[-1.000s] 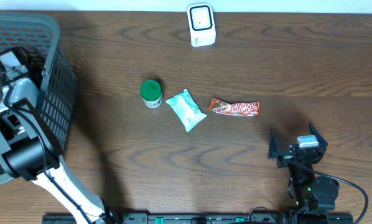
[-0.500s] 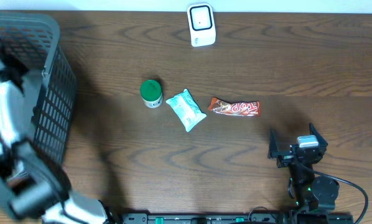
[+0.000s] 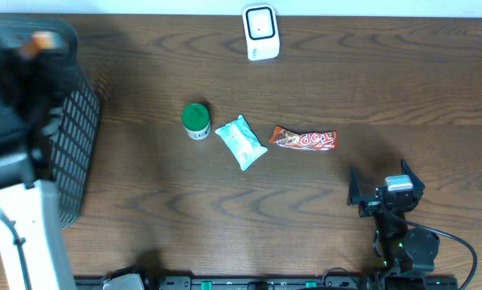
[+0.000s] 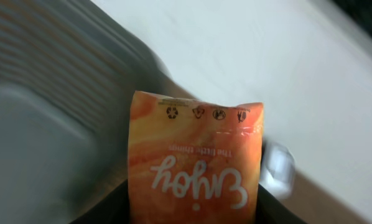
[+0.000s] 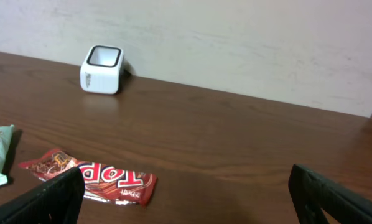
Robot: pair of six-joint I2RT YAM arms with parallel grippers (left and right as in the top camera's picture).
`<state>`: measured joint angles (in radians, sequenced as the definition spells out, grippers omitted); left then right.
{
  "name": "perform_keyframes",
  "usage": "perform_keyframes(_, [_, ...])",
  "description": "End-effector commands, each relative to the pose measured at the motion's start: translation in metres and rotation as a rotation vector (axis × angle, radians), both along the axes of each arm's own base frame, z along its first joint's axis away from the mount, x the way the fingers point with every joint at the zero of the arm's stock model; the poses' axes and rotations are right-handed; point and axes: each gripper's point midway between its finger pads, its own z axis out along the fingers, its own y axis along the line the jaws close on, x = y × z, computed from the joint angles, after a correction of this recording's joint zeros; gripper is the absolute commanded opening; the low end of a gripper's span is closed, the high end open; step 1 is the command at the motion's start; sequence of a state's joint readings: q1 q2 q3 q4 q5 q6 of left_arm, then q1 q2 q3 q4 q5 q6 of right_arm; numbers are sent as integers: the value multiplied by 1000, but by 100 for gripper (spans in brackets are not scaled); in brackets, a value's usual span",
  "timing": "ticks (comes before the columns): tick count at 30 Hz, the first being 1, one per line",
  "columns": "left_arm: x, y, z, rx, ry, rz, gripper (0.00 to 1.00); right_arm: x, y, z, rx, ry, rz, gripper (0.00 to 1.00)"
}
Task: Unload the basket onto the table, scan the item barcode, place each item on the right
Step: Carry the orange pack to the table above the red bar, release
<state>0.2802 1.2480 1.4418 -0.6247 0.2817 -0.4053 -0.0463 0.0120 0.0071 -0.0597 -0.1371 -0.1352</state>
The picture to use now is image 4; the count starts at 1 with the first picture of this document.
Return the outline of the orange tissue pack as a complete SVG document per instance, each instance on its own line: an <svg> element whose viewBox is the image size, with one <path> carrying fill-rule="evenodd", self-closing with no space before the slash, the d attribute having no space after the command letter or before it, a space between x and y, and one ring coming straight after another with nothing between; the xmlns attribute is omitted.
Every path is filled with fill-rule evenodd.
<svg viewBox="0 0 372 224"><path fill-rule="evenodd" d="M131 103L132 223L253 223L264 106L137 91Z"/></svg>

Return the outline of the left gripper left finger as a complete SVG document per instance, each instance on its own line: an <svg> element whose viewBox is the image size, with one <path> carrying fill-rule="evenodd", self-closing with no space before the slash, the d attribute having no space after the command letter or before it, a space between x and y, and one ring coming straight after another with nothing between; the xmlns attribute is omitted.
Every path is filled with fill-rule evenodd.
<svg viewBox="0 0 372 224"><path fill-rule="evenodd" d="M70 224L128 224L129 211L128 181L125 180L102 201Z"/></svg>

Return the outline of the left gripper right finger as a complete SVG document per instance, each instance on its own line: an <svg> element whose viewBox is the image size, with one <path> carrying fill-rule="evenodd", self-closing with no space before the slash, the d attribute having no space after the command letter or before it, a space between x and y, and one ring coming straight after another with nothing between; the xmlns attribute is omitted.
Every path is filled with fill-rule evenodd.
<svg viewBox="0 0 372 224"><path fill-rule="evenodd" d="M255 224L306 224L306 222L259 184Z"/></svg>

